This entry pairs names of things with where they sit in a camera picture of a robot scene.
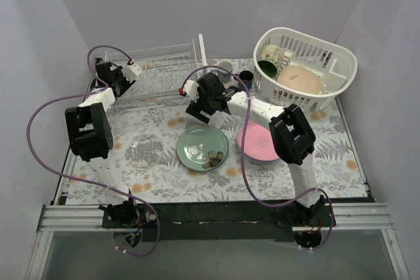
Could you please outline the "green plate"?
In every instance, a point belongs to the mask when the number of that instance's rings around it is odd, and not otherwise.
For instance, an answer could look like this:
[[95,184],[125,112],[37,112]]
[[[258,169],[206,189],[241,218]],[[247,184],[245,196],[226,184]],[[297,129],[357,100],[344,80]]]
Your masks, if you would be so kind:
[[180,162],[195,172],[211,172],[220,167],[229,154],[229,142],[216,127],[197,125],[186,129],[178,138]]

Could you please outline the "white wire dish rack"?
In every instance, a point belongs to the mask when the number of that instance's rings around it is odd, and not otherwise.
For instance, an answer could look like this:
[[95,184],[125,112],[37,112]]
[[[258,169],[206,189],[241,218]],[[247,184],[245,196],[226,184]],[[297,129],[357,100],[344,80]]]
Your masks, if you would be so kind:
[[118,106],[177,96],[186,76],[203,66],[198,38],[187,44],[132,50],[127,54],[139,63],[142,73],[117,99]]

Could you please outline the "clear glass plate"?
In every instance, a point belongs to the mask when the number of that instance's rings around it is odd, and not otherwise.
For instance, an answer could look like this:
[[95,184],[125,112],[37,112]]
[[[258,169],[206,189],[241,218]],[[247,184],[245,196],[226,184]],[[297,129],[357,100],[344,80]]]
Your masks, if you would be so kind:
[[158,164],[163,156],[163,144],[155,134],[140,134],[125,150],[125,158],[136,168]]

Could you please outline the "pink plate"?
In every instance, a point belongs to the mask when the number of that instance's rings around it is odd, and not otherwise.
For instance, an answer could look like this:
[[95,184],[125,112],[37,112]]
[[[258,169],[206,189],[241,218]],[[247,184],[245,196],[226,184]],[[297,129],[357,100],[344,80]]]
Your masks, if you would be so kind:
[[270,131],[252,121],[247,124],[244,154],[266,161],[279,158],[274,149]]

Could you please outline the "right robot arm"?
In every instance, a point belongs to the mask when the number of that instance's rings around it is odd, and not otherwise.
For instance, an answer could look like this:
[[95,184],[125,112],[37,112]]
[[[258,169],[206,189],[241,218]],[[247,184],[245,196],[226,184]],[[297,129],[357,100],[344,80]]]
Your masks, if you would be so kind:
[[293,204],[298,221],[305,226],[320,222],[327,196],[317,185],[312,156],[316,136],[302,109],[295,104],[283,108],[263,102],[250,96],[239,77],[236,81],[237,87],[226,88],[214,73],[196,81],[187,77],[179,89],[181,96],[191,99],[186,112],[204,123],[218,111],[243,117],[244,133],[250,122],[266,129],[276,155],[289,168],[295,188],[295,197],[283,205]]

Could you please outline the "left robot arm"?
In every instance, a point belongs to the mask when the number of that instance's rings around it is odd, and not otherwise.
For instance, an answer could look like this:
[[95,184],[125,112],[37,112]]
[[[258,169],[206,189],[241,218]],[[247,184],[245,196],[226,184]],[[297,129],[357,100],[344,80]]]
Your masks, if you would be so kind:
[[99,209],[110,220],[131,228],[138,223],[140,213],[132,198],[112,190],[130,192],[112,159],[114,137],[106,112],[134,83],[125,78],[122,66],[110,61],[96,59],[95,69],[101,79],[92,82],[91,90],[96,94],[65,110],[70,148],[74,155],[88,164],[96,180],[105,185],[106,205]]

